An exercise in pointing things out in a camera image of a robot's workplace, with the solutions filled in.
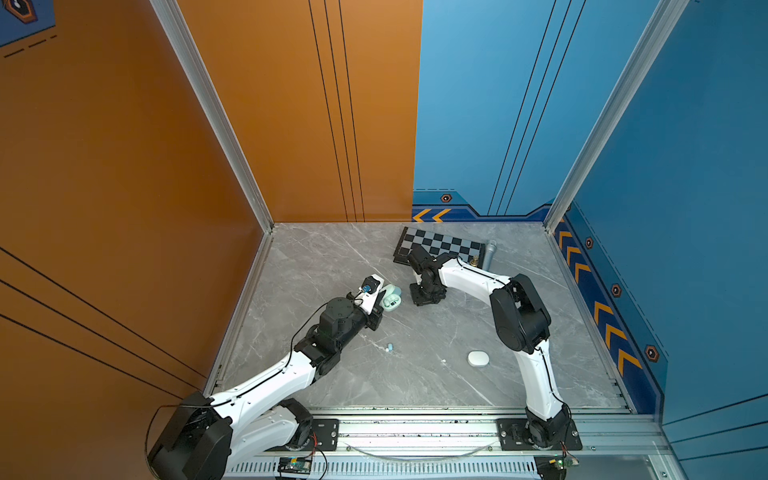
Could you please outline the white earbud case front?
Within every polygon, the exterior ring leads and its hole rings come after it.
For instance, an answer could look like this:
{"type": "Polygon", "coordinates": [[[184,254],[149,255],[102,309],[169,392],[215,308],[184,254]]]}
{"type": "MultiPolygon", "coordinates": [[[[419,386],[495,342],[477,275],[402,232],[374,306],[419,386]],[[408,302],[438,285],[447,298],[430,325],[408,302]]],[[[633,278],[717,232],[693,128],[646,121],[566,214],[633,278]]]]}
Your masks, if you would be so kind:
{"type": "Polygon", "coordinates": [[[482,368],[490,363],[490,356],[484,351],[474,350],[468,353],[467,361],[474,368],[482,368]]]}

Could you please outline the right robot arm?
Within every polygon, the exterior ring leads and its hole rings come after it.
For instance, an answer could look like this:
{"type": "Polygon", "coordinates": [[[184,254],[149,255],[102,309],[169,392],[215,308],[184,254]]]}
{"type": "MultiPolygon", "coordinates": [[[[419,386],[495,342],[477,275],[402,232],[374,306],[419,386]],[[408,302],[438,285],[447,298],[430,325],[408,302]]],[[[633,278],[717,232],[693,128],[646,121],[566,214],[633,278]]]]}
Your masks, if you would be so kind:
{"type": "Polygon", "coordinates": [[[437,304],[450,289],[491,308],[500,341],[515,354],[526,391],[525,441],[538,449],[567,449],[576,432],[551,366],[551,316],[532,281],[474,267],[454,254],[433,256],[417,245],[408,255],[417,281],[410,285],[418,306],[437,304]]]}

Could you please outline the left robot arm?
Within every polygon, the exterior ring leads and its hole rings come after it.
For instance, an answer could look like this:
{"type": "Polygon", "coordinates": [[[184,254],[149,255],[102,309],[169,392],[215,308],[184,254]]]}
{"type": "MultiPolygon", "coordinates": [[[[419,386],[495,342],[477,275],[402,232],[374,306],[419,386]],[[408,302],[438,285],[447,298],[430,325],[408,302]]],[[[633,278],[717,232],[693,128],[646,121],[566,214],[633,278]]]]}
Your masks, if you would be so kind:
{"type": "Polygon", "coordinates": [[[384,293],[336,297],[291,351],[250,380],[213,396],[196,391],[145,446],[157,479],[221,479],[229,468],[273,448],[311,444],[313,417],[294,394],[329,373],[342,349],[363,329],[378,328],[384,293]]]}

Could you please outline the white earbud case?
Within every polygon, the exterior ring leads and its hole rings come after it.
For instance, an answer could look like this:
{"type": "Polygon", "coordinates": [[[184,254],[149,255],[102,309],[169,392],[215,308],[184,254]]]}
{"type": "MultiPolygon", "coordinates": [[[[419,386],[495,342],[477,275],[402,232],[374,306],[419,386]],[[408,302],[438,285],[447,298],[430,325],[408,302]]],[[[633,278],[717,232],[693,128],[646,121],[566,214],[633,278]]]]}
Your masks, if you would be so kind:
{"type": "Polygon", "coordinates": [[[474,368],[482,368],[490,363],[490,356],[484,351],[474,350],[468,353],[467,361],[474,368]]]}
{"type": "Polygon", "coordinates": [[[384,296],[380,305],[386,312],[391,312],[402,303],[402,290],[394,284],[388,284],[384,288],[384,296]]]}

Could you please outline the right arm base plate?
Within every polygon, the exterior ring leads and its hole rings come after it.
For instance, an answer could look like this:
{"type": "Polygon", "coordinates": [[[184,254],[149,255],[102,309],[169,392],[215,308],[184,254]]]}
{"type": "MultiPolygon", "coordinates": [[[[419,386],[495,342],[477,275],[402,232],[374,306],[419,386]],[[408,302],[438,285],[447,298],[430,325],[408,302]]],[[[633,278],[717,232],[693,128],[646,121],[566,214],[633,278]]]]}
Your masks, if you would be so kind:
{"type": "Polygon", "coordinates": [[[549,446],[538,446],[533,441],[533,436],[528,430],[528,421],[523,418],[500,418],[495,421],[497,437],[501,449],[511,451],[544,451],[555,452],[565,447],[569,452],[581,451],[583,443],[580,432],[573,420],[566,427],[562,427],[555,433],[549,446]]]}

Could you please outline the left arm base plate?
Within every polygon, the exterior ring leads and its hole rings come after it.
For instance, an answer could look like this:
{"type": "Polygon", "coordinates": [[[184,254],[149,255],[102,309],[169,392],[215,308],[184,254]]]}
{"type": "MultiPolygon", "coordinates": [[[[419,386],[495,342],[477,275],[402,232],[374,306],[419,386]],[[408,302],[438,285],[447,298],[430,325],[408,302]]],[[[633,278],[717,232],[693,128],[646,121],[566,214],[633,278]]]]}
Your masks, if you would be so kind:
{"type": "Polygon", "coordinates": [[[339,420],[333,418],[313,419],[311,424],[301,423],[286,445],[272,447],[268,452],[310,452],[317,447],[324,452],[333,452],[338,445],[339,424],[339,420]]]}

